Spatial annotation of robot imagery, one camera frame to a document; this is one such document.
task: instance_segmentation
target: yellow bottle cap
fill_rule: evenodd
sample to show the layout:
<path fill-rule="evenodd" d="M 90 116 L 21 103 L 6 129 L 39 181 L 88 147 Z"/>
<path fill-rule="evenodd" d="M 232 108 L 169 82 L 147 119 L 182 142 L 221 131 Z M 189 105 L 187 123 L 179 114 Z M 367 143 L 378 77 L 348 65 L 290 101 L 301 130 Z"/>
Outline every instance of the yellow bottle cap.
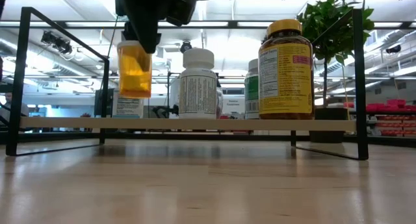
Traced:
<path fill-rule="evenodd" d="M 302 33 L 302 24 L 296 19 L 282 19 L 273 22 L 267 27 L 267 36 L 270 36 L 273 32 L 282 30 L 296 30 Z"/>

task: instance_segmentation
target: metal shelf rack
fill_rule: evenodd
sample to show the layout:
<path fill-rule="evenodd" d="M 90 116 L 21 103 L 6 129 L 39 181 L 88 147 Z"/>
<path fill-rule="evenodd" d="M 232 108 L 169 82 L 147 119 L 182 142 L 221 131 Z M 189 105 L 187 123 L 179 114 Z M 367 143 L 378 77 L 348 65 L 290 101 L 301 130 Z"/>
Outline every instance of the metal shelf rack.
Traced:
<path fill-rule="evenodd" d="M 23 96 L 23 80 L 25 78 L 26 53 L 29 43 L 29 29 L 31 28 L 31 15 L 35 15 L 42 21 L 46 22 L 52 28 L 58 30 L 69 39 L 85 47 L 93 54 L 104 61 L 104 77 L 102 89 L 102 113 L 100 118 L 28 118 L 21 117 L 21 101 Z M 6 145 L 6 154 L 8 156 L 32 155 L 36 153 L 47 153 L 52 151 L 61 151 L 66 149 L 55 149 L 40 152 L 31 152 L 17 154 L 19 142 L 19 131 L 21 127 L 87 127 L 99 128 L 99 144 L 104 145 L 106 130 L 109 128 L 132 128 L 132 129 L 217 129 L 217 130 L 291 130 L 291 145 L 297 149 L 324 153 L 327 155 L 340 156 L 354 160 L 366 160 L 369 157 L 367 145 L 366 130 L 366 112 L 365 112 L 365 74 L 364 74 L 364 50 L 363 50 L 363 12 L 362 9 L 353 9 L 345 14 L 339 21 L 334 23 L 326 32 L 313 43 L 324 38 L 328 32 L 336 30 L 340 24 L 347 22 L 350 18 L 353 21 L 354 28 L 354 54 L 356 63 L 356 103 L 357 103 L 357 120 L 356 121 L 336 121 L 336 120 L 230 120 L 230 119 L 116 119 L 106 118 L 106 103 L 102 100 L 107 99 L 109 89 L 109 60 L 107 57 L 99 54 L 91 47 L 80 41 L 74 35 L 70 34 L 57 23 L 41 14 L 32 7 L 23 7 L 21 12 L 19 26 L 18 52 L 16 57 L 16 72 L 13 83 L 13 100 L 10 113 L 10 126 L 8 130 L 8 143 Z M 358 157 L 347 155 L 338 155 L 327 151 L 306 149 L 296 146 L 296 131 L 356 131 L 357 132 L 357 149 Z M 186 137 L 182 134 L 174 136 L 178 140 L 184 140 Z"/>

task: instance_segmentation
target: green label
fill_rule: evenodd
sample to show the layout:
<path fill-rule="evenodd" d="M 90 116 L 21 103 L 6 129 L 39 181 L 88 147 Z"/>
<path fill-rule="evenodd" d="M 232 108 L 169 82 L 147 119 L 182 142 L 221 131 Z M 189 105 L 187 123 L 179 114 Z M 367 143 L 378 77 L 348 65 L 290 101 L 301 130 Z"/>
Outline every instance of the green label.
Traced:
<path fill-rule="evenodd" d="M 244 81 L 246 101 L 259 99 L 259 77 L 253 76 Z"/>

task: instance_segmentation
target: green leaves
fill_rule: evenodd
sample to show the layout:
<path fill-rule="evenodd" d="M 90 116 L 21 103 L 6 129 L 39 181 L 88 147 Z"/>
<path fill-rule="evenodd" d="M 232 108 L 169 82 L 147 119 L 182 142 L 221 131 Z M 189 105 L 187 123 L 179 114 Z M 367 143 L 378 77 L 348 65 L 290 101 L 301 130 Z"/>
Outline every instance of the green leaves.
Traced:
<path fill-rule="evenodd" d="M 365 9 L 363 11 L 363 19 L 367 19 L 368 17 L 370 17 L 373 11 L 374 9 L 371 9 L 371 8 Z"/>
<path fill-rule="evenodd" d="M 335 59 L 337 60 L 337 62 L 339 62 L 340 64 L 342 64 L 343 66 L 345 66 L 344 64 L 344 58 L 342 55 L 335 55 Z"/>
<path fill-rule="evenodd" d="M 298 16 L 302 23 L 304 37 L 310 42 L 315 41 L 326 29 L 331 27 L 338 19 L 353 9 L 353 5 L 358 2 L 345 3 L 342 0 L 317 1 L 315 5 L 307 5 L 305 13 Z M 374 22 L 369 16 L 374 10 L 371 8 L 363 9 L 363 28 L 365 31 L 371 31 L 374 28 Z M 364 41 L 370 36 L 363 32 Z M 348 55 L 352 55 L 354 50 L 354 36 L 352 28 L 352 19 L 337 29 L 331 31 L 322 41 L 318 42 L 313 48 L 315 57 L 319 60 L 335 57 L 336 60 L 343 64 Z"/>

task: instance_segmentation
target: yellow label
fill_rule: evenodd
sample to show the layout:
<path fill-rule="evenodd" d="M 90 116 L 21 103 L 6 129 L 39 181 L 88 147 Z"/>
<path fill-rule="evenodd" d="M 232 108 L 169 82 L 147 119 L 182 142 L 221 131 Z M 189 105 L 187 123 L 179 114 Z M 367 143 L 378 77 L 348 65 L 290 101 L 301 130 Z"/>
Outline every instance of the yellow label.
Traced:
<path fill-rule="evenodd" d="M 259 114 L 312 112 L 311 56 L 304 44 L 259 52 Z"/>

